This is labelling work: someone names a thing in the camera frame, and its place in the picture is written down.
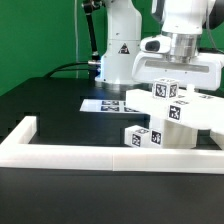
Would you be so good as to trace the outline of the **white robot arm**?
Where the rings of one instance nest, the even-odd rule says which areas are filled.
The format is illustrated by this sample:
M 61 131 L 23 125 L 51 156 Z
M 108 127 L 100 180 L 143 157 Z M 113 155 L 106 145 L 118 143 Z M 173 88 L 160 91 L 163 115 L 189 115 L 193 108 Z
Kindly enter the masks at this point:
M 132 0 L 103 0 L 107 9 L 107 50 L 101 57 L 100 86 L 119 89 L 173 78 L 185 87 L 216 90 L 224 53 L 198 48 L 203 31 L 224 23 L 224 0 L 152 0 L 161 33 L 141 37 L 142 17 Z

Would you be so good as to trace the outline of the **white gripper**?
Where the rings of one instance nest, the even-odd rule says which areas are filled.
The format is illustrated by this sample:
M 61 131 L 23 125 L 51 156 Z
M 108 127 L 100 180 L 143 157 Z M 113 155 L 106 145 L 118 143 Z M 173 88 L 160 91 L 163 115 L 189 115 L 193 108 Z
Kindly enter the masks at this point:
M 189 63 L 168 62 L 163 54 L 140 52 L 134 61 L 132 77 L 140 83 L 169 78 L 181 87 L 193 84 L 197 89 L 217 90 L 221 84 L 224 55 L 199 53 Z

